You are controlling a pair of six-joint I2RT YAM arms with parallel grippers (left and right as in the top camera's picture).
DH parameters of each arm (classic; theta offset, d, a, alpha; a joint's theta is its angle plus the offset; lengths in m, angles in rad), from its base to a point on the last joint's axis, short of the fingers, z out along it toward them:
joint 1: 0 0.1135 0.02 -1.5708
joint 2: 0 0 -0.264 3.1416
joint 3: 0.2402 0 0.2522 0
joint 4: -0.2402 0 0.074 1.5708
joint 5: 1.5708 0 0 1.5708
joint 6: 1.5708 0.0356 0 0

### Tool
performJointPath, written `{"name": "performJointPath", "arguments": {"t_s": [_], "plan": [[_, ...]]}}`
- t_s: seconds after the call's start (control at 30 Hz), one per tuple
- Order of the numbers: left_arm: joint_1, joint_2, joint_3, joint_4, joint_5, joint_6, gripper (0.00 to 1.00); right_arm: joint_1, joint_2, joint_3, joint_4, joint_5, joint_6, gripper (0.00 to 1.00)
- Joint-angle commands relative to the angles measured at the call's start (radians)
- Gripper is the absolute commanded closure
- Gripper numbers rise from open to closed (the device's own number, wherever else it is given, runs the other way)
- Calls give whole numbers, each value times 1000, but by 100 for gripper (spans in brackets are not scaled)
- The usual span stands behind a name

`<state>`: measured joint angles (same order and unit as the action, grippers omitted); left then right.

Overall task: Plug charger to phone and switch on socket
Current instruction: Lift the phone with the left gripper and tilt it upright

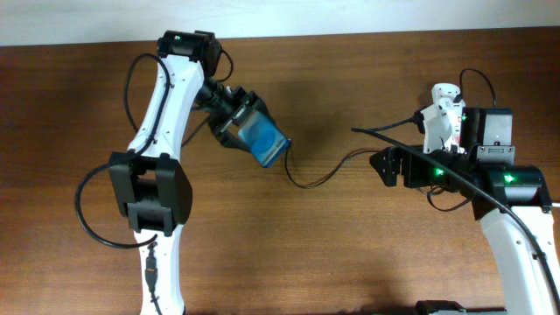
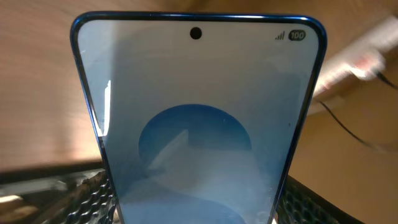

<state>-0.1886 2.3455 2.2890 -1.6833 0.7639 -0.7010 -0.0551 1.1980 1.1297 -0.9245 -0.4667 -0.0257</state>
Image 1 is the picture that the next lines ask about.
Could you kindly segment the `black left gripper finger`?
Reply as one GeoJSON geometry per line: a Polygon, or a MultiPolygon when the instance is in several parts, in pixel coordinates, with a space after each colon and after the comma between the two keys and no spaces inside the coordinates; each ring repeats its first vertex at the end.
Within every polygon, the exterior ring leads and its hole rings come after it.
{"type": "Polygon", "coordinates": [[[222,131],[221,128],[215,128],[214,137],[224,148],[250,152],[250,148],[227,129],[222,131]]]}
{"type": "Polygon", "coordinates": [[[272,117],[265,101],[258,94],[249,95],[248,126],[257,127],[258,130],[267,128],[278,129],[275,119],[272,117]]]}

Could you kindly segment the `blue Galaxy smartphone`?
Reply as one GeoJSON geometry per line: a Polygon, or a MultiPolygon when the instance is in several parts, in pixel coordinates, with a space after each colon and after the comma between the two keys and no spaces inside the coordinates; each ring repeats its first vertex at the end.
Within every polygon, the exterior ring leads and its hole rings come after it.
{"type": "Polygon", "coordinates": [[[239,128],[238,137],[263,168],[271,167],[289,145],[286,135],[259,111],[254,112],[239,128]]]}

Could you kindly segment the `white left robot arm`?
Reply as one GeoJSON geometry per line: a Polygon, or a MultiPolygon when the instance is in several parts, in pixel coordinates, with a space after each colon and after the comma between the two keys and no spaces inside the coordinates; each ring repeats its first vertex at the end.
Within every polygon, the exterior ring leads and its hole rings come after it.
{"type": "Polygon", "coordinates": [[[255,92],[214,78],[223,53],[211,32],[167,31],[157,41],[157,82],[143,122],[126,152],[110,157],[117,205],[140,254],[143,314],[186,311],[179,244],[193,189],[180,155],[192,107],[209,114],[206,122],[220,145],[250,153],[263,168],[289,145],[255,92]]]}

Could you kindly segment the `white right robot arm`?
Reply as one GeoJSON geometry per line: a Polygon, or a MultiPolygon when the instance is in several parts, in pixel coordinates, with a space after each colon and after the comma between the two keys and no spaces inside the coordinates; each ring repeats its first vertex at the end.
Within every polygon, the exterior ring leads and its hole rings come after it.
{"type": "Polygon", "coordinates": [[[459,121],[457,147],[420,151],[389,139],[369,163],[385,186],[402,176],[404,186],[425,188],[427,198],[463,195],[496,260],[506,311],[557,314],[559,262],[543,173],[514,163],[511,110],[463,108],[459,121]]]}

